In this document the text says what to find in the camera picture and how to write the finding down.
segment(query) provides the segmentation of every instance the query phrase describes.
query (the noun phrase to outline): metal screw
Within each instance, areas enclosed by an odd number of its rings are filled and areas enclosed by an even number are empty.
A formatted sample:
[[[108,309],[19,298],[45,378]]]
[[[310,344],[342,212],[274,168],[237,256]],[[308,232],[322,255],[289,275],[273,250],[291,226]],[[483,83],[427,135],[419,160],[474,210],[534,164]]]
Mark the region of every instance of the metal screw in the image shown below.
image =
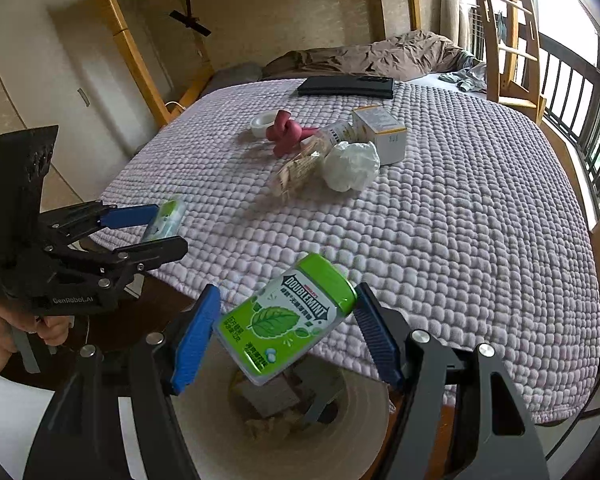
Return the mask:
[[[164,336],[161,332],[151,332],[150,334],[146,335],[146,338],[144,338],[144,340],[147,342],[147,344],[151,346],[156,346],[164,341]]]
[[[424,330],[414,330],[411,332],[411,339],[416,343],[428,343],[431,336],[429,335],[429,332],[425,332]]]
[[[80,357],[93,357],[96,353],[96,347],[94,345],[85,345],[80,348]]]
[[[496,355],[496,351],[493,349],[493,346],[488,343],[482,343],[480,346],[478,346],[478,352],[485,357],[493,357]]]

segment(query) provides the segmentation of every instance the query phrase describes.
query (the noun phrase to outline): green lid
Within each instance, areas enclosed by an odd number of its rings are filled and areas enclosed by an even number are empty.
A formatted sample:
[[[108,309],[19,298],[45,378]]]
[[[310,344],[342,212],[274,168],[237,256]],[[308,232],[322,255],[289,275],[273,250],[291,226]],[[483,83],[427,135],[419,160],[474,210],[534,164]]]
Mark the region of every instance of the green lid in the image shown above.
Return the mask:
[[[318,285],[345,316],[350,314],[356,305],[356,291],[320,254],[308,254],[298,262],[296,268]]]

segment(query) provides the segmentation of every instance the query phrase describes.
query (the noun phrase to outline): mint leaf graphic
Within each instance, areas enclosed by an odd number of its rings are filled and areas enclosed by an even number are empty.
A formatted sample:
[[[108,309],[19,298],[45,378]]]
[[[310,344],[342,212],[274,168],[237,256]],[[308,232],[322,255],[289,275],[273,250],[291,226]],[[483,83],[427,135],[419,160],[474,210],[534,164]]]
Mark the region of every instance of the mint leaf graphic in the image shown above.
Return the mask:
[[[279,337],[289,332],[300,319],[293,310],[281,306],[263,308],[253,314],[250,328],[255,334],[264,339]]]

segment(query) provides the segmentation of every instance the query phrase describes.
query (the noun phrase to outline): bed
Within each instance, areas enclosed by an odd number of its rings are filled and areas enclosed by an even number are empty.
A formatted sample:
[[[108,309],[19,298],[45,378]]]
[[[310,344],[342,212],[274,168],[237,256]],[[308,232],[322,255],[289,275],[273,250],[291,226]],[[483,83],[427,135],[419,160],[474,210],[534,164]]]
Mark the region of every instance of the bed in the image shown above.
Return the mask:
[[[341,47],[293,50],[264,67],[245,62],[214,74],[200,97],[222,88],[256,81],[339,74],[391,77],[396,81],[461,91],[443,73],[471,69],[480,61],[470,52],[433,32],[414,30],[384,41]],[[486,97],[485,91],[471,94]]]
[[[213,92],[165,126],[106,189],[108,203],[187,201],[183,260],[155,276],[195,298],[207,283],[237,306],[309,251],[366,281],[414,328],[461,348],[491,342],[537,423],[586,402],[600,357],[600,300],[589,235],[570,183],[522,114],[458,92],[397,82],[395,97],[298,97],[299,79]],[[320,181],[288,203],[267,181],[282,164],[248,132],[286,108],[305,126],[382,103],[409,132],[402,163],[365,191]],[[141,228],[104,230],[108,248]],[[376,378],[350,317],[314,354]],[[454,402],[450,389],[445,402]]]
[[[506,16],[506,38],[500,38],[496,31],[496,18],[493,10],[492,0],[477,0],[480,16],[482,17],[482,28],[484,29],[485,52],[487,63],[486,94],[489,101],[513,107],[527,115],[534,122],[539,123],[544,113],[546,100],[540,92],[540,69],[539,69],[539,35],[535,10],[532,0],[501,0],[507,4]],[[202,57],[202,66],[196,74],[192,75],[192,85],[169,110],[167,104],[160,97],[160,93],[153,82],[148,68],[142,60],[142,56],[134,41],[125,17],[117,0],[98,0],[103,12],[104,19],[112,33],[114,41],[122,54],[126,65],[131,72],[147,106],[152,112],[158,126],[162,127],[177,118],[184,109],[193,104],[203,93],[203,89],[214,75],[214,70],[206,52],[203,35],[209,33],[201,28],[192,15],[190,0],[185,3],[178,19],[194,30],[196,46]],[[381,0],[376,2],[382,7]],[[418,0],[408,0],[411,30],[417,31],[420,27],[420,6]],[[528,27],[524,49],[519,48],[519,15],[524,15]],[[504,67],[500,69],[500,52],[504,52]],[[519,62],[524,63],[523,84],[515,81],[516,70]],[[400,62],[394,63],[394,67],[400,73]]]

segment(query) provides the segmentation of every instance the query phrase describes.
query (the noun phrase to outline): knitted bedspread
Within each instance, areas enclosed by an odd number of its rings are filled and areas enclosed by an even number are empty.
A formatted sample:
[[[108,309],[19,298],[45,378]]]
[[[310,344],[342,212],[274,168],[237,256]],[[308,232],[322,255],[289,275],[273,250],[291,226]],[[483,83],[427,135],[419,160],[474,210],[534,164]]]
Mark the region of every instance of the knitted bedspread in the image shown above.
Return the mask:
[[[600,356],[600,302],[587,227],[542,132],[520,113],[456,92],[396,83],[392,100],[298,97],[302,80],[213,92],[166,126],[102,199],[120,206],[180,194],[189,253],[154,275],[196,298],[207,283],[230,310],[308,252],[367,282],[412,328],[444,344],[490,342],[535,422],[586,402]],[[403,162],[363,192],[319,179],[284,202],[267,187],[283,161],[248,132],[257,113],[286,108],[303,126],[350,120],[383,104],[408,128]],[[93,236],[108,248],[143,228]],[[378,372],[353,316],[312,350]],[[454,401],[454,391],[445,402]]]

